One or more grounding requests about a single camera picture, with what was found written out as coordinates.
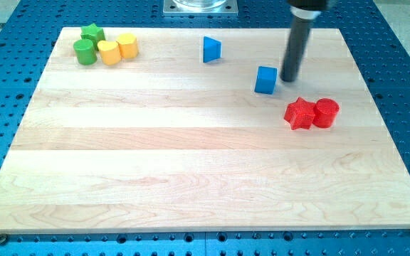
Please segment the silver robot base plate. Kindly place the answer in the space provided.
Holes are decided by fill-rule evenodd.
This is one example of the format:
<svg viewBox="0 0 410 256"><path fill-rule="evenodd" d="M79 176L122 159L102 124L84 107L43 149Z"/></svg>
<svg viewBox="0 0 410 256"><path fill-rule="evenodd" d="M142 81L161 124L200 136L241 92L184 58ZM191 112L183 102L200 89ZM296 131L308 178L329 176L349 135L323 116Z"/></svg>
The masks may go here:
<svg viewBox="0 0 410 256"><path fill-rule="evenodd" d="M236 16L237 0L162 0L165 16Z"/></svg>

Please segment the black robot arm end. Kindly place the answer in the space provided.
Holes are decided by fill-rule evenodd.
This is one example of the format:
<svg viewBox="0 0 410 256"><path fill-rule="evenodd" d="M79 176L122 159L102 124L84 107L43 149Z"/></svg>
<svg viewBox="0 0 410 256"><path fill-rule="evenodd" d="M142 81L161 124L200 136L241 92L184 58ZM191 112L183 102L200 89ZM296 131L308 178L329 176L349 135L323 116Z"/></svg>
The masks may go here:
<svg viewBox="0 0 410 256"><path fill-rule="evenodd" d="M326 11L331 9L336 0L287 0L291 6L306 11Z"/></svg>

